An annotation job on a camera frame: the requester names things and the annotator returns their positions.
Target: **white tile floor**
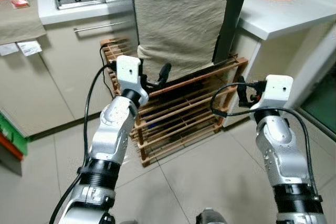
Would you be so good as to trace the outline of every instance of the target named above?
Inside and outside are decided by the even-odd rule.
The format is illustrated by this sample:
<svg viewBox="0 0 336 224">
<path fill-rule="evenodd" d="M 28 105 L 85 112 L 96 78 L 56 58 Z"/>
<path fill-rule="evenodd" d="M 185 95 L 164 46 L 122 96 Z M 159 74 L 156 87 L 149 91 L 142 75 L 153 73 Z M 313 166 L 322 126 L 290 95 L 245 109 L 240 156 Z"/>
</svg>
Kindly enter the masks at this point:
<svg viewBox="0 0 336 224">
<path fill-rule="evenodd" d="M 89 123 L 92 138 L 98 120 Z M 314 172 L 329 224 L 336 223 L 336 162 L 311 134 Z M 0 166 L 0 223 L 45 224 L 82 162 L 82 125 L 29 145 L 22 178 Z M 195 223 L 205 207 L 229 224 L 275 223 L 276 205 L 255 145 L 255 123 L 220 132 L 143 168 L 129 144 L 117 183 L 117 223 Z"/>
</svg>

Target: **paper label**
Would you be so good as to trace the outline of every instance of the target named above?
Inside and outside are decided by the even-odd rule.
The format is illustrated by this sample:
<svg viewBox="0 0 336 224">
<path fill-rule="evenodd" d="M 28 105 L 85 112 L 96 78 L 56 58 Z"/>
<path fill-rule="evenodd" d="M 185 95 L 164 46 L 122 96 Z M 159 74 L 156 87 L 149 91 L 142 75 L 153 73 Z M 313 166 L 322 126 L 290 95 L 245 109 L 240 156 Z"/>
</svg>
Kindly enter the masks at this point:
<svg viewBox="0 0 336 224">
<path fill-rule="evenodd" d="M 18 51 L 19 49 L 17 48 L 15 43 L 0 45 L 0 55 L 1 56 L 9 55 L 9 54 L 12 54 Z"/>
<path fill-rule="evenodd" d="M 37 42 L 37 40 L 17 42 L 17 45 L 24 56 L 30 56 L 38 52 L 42 52 L 41 45 Z"/>
</svg>

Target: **towel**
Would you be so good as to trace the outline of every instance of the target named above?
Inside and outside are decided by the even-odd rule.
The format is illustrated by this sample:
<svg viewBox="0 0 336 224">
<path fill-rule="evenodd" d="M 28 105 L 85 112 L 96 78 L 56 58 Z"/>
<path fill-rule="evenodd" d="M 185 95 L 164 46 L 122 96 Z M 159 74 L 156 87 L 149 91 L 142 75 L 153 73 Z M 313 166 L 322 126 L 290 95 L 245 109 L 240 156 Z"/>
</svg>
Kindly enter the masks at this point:
<svg viewBox="0 0 336 224">
<path fill-rule="evenodd" d="M 172 64 L 169 81 L 212 65 L 226 0 L 134 0 L 138 57 L 150 80 Z"/>
<path fill-rule="evenodd" d="M 0 0 L 0 45 L 46 34 L 38 16 L 37 0 L 29 0 L 29 7 L 13 9 L 9 0 Z"/>
</svg>

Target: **wooden drying rack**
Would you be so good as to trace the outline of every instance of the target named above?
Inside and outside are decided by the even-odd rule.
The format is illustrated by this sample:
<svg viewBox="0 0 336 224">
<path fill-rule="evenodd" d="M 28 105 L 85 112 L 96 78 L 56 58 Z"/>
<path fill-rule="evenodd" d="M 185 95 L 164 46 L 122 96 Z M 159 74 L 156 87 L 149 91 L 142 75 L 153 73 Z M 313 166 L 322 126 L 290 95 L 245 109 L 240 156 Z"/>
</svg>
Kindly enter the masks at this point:
<svg viewBox="0 0 336 224">
<path fill-rule="evenodd" d="M 102 40 L 101 45 L 110 41 L 112 44 L 103 48 L 107 60 L 115 60 L 118 55 L 129 51 L 125 38 Z M 139 148 L 142 165 L 147 166 L 187 143 L 217 133 L 222 127 L 223 118 L 212 113 L 210 100 L 216 90 L 227 83 L 225 72 L 236 68 L 236 81 L 246 65 L 245 58 L 232 57 L 225 64 L 202 71 L 203 74 L 152 92 L 148 103 L 139 108 L 130 134 Z M 119 93 L 117 78 L 112 71 L 110 77 L 115 93 Z M 227 111 L 235 90 L 236 87 L 229 87 L 218 94 L 215 104 L 221 111 Z"/>
</svg>

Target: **beige cabinet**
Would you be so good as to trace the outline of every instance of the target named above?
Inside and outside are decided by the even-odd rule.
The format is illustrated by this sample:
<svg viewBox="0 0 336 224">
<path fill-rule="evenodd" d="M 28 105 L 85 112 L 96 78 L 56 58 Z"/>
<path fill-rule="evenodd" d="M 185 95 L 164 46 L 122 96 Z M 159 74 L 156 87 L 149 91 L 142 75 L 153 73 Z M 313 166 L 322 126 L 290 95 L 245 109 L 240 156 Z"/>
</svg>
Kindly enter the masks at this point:
<svg viewBox="0 0 336 224">
<path fill-rule="evenodd" d="M 38 38 L 43 49 L 41 56 L 75 119 L 84 116 L 91 82 L 102 67 L 100 40 L 127 36 L 136 48 L 134 23 L 127 22 L 132 18 L 123 14 L 46 25 L 47 35 Z M 91 97 L 89 113 L 101 111 L 110 102 L 111 95 L 101 76 Z"/>
<path fill-rule="evenodd" d="M 39 54 L 0 56 L 0 111 L 25 135 L 73 121 Z"/>
<path fill-rule="evenodd" d="M 270 40 L 262 40 L 253 34 L 238 29 L 232 46 L 232 51 L 239 57 L 248 59 L 248 65 L 243 73 L 246 82 L 264 80 L 269 74 L 288 74 L 294 77 L 287 69 L 295 60 L 296 53 L 308 33 L 308 29 L 290 33 Z M 248 89 L 248 96 L 253 92 Z M 238 106 L 238 95 L 235 94 L 229 106 L 229 113 L 246 111 Z M 248 114 L 227 117 L 223 127 L 234 124 Z"/>
</svg>

